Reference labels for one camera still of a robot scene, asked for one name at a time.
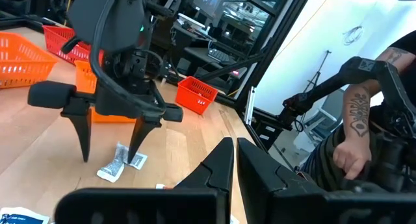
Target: black handle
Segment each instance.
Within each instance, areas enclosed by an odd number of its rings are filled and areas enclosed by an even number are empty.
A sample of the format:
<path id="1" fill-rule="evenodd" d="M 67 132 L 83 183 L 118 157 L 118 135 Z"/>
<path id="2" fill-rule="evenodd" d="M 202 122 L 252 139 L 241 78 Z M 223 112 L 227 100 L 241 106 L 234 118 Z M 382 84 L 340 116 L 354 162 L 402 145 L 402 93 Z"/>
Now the black handle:
<path id="1" fill-rule="evenodd" d="M 72 49 L 79 43 L 81 42 L 80 39 L 78 39 L 76 36 L 72 37 L 71 39 L 69 39 L 63 46 L 61 51 L 66 55 L 69 52 L 72 51 Z"/>

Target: red plastic basket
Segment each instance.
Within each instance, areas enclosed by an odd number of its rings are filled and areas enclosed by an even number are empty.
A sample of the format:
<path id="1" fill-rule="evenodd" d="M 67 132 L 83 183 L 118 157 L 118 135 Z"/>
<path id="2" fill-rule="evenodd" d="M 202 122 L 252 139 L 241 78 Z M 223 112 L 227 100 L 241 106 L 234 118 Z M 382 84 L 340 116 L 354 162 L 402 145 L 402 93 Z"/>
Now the red plastic basket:
<path id="1" fill-rule="evenodd" d="M 97 77 L 92 73 L 89 62 L 75 61 L 77 66 L 77 77 L 75 85 L 80 92 L 94 93 L 97 84 Z M 136 119 L 123 116 L 102 116 L 92 109 L 91 118 L 96 123 L 134 123 Z"/>
<path id="2" fill-rule="evenodd" d="M 62 59 L 75 64 L 76 60 L 88 61 L 90 58 L 90 46 L 80 42 L 71 52 L 65 55 L 60 49 L 75 35 L 73 29 L 56 26 L 42 26 L 44 28 L 46 49 Z M 99 61 L 103 58 L 103 52 L 99 54 Z"/>
<path id="3" fill-rule="evenodd" d="M 177 85 L 176 102 L 198 114 L 203 114 L 218 94 L 217 89 L 194 77 L 187 77 Z"/>
<path id="4" fill-rule="evenodd" d="M 57 62 L 54 56 L 19 34 L 0 32 L 0 88 L 45 81 Z"/>

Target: person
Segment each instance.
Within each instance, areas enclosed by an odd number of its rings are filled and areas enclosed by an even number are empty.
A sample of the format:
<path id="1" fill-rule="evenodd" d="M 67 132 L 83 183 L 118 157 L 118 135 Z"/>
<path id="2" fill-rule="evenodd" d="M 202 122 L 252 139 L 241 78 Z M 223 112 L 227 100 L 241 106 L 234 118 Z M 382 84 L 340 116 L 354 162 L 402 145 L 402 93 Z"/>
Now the person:
<path id="1" fill-rule="evenodd" d="M 397 68 L 410 101 L 416 106 L 416 31 L 391 44 L 377 60 Z M 350 85 L 343 97 L 344 122 L 311 153 L 301 170 L 327 191 L 340 190 L 342 178 L 356 179 L 366 162 L 376 163 L 380 148 L 376 134 L 395 134 L 384 122 L 385 103 L 370 108 L 370 98 L 380 92 L 376 80 Z"/>

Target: computer monitor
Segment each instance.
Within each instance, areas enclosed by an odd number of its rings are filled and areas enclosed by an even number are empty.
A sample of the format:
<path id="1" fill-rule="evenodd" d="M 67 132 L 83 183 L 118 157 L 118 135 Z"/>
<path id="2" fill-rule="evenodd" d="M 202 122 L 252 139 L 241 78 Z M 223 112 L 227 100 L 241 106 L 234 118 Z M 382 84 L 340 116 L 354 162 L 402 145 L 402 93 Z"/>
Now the computer monitor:
<path id="1" fill-rule="evenodd" d="M 225 0 L 194 0 L 193 5 L 211 20 L 221 17 Z"/>

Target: wooden tabletop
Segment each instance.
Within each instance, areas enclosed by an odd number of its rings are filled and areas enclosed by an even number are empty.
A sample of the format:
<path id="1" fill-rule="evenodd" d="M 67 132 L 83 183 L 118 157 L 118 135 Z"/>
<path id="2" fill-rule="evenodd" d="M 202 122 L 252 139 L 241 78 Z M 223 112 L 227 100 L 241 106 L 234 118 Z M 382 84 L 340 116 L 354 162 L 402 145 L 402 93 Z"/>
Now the wooden tabletop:
<path id="1" fill-rule="evenodd" d="M 45 49 L 44 35 L 27 28 L 9 30 Z M 49 80 L 75 84 L 75 67 L 59 60 Z M 139 171 L 125 167 L 111 183 L 96 173 L 114 158 L 118 141 L 129 145 L 132 123 L 94 123 L 91 151 L 83 162 L 77 134 L 60 110 L 27 104 L 29 88 L 0 90 L 0 208 L 22 206 L 53 216 L 61 197 L 79 188 L 154 188 L 157 183 L 175 186 L 213 150 L 225 136 L 253 141 L 236 111 L 213 103 L 204 115 L 184 108 L 182 123 L 162 120 L 139 148 L 148 155 Z M 177 88 L 159 84 L 166 102 L 173 103 Z M 231 213 L 246 223 L 234 166 Z"/>

